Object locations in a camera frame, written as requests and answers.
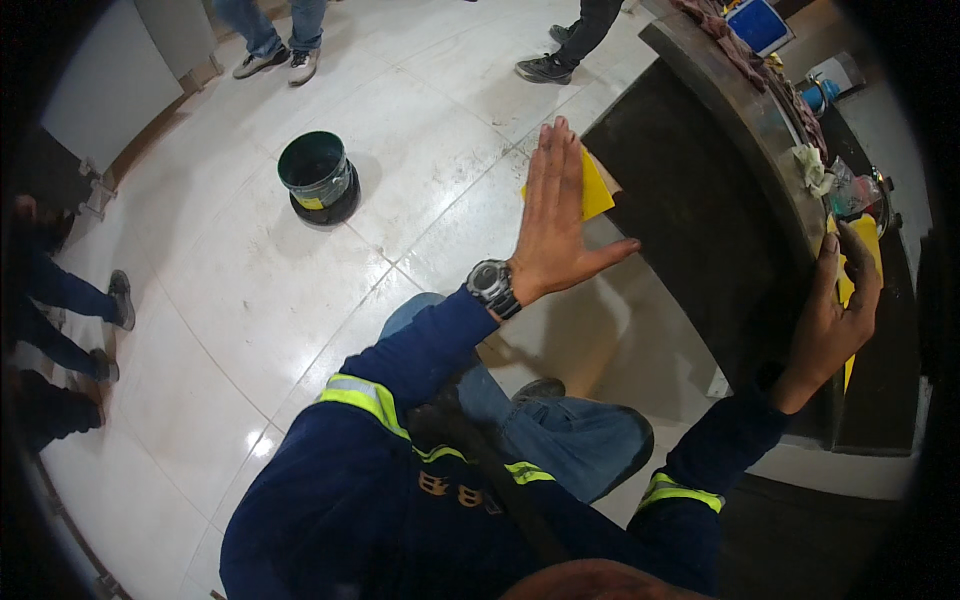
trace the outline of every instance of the navy blue shirt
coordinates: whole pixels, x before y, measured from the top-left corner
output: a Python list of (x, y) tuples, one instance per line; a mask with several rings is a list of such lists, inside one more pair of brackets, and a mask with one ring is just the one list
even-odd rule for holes
[[(496, 328), (461, 288), (348, 358), (340, 372), (390, 390), (404, 425), (404, 413), (429, 401)], [(724, 398), (667, 455), (662, 471), (684, 486), (724, 494), (787, 423), (759, 389)], [(571, 558), (610, 559), (716, 593), (718, 514), (704, 502), (659, 500), (624, 531), (555, 481), (524, 489)], [(237, 507), (220, 576), (231, 600), (490, 599), (542, 567), (476, 466), (451, 455), (424, 462), (373, 414), (320, 402), (300, 413)]]

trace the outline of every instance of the wristwatch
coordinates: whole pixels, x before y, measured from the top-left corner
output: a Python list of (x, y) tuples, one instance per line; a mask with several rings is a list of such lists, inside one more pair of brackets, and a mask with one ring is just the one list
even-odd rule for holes
[(506, 321), (520, 312), (514, 297), (513, 274), (503, 260), (481, 260), (467, 276), (467, 291)]

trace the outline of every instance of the reflective stripe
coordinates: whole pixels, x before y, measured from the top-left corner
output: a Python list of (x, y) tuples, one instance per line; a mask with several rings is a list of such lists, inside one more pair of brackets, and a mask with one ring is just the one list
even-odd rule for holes
[(666, 473), (661, 472), (655, 474), (650, 479), (650, 486), (647, 487), (647, 491), (643, 495), (643, 499), (640, 500), (640, 505), (636, 507), (636, 511), (639, 513), (647, 505), (658, 500), (663, 500), (664, 498), (693, 498), (694, 500), (700, 500), (716, 513), (719, 513), (720, 509), (722, 509), (723, 505), (727, 502), (727, 500), (718, 493), (688, 488), (674, 481)]
[[(425, 463), (432, 463), (443, 456), (455, 456), (465, 463), (473, 462), (468, 461), (460, 450), (448, 445), (438, 445), (429, 452), (414, 446), (410, 440), (410, 434), (396, 420), (394, 395), (379, 383), (353, 375), (336, 373), (326, 382), (326, 387), (317, 397), (316, 402), (341, 402), (367, 411), (391, 433), (410, 442), (414, 452)], [(513, 475), (514, 481), (521, 486), (531, 481), (555, 481), (553, 475), (532, 463), (521, 461), (513, 465), (504, 465), (504, 467)]]

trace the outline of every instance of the trouser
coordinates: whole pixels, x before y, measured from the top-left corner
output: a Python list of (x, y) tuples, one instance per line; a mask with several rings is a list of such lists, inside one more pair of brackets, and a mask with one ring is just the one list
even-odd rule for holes
[(30, 298), (80, 315), (100, 317), (108, 323), (117, 322), (116, 301), (58, 267), (40, 249), (33, 249), (30, 267), (26, 282), (28, 298), (21, 297), (15, 307), (16, 339), (36, 347), (65, 369), (96, 379), (97, 364), (89, 353), (57, 331)]
[(580, 0), (580, 18), (567, 28), (570, 39), (554, 55), (563, 66), (580, 64), (607, 36), (623, 0)]
[[(267, 15), (256, 6), (255, 0), (213, 0), (217, 16), (222, 18), (247, 41), (247, 52), (259, 59), (272, 56), (283, 42)], [(290, 0), (294, 31), (290, 35), (290, 49), (307, 52), (320, 48), (324, 34), (326, 0)]]
[[(414, 296), (391, 315), (380, 338), (413, 321), (439, 294)], [(653, 428), (637, 411), (578, 397), (514, 404), (475, 358), (457, 384), (464, 414), (501, 452), (537, 465), (583, 502), (593, 502), (637, 472), (653, 451)]]
[(58, 388), (36, 371), (20, 372), (15, 406), (24, 440), (33, 452), (54, 439), (101, 424), (97, 405), (86, 394)]

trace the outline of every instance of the shiny floor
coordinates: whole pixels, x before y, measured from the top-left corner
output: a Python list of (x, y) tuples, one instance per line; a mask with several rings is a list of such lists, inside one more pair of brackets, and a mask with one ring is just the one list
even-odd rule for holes
[[(68, 317), (81, 346), (115, 351), (121, 377), (105, 390), (107, 425), (42, 459), (132, 597), (223, 593), (230, 515), (298, 411), (405, 300), (452, 292), (478, 260), (510, 254), (538, 124), (561, 113), (585, 130), (655, 59), (636, 37), (645, 18), (620, 14), (570, 85), (521, 80), (513, 63), (555, 49), (548, 27), (576, 17), (569, 0), (331, 3), (311, 82), (290, 89), (283, 68), (214, 79), (140, 155), (106, 220), (79, 220), (59, 264), (101, 288), (126, 270), (137, 325)], [(289, 34), (289, 19), (276, 25)], [(243, 41), (217, 57), (229, 73)], [(356, 214), (328, 230), (298, 220), (276, 176), (286, 143), (312, 130), (344, 139), (363, 187)], [(587, 232), (597, 244), (618, 236), (602, 217)], [(556, 375), (650, 417), (650, 466), (598, 502), (621, 525), (709, 406), (716, 370), (640, 256), (524, 311), (480, 349), (508, 393)]]

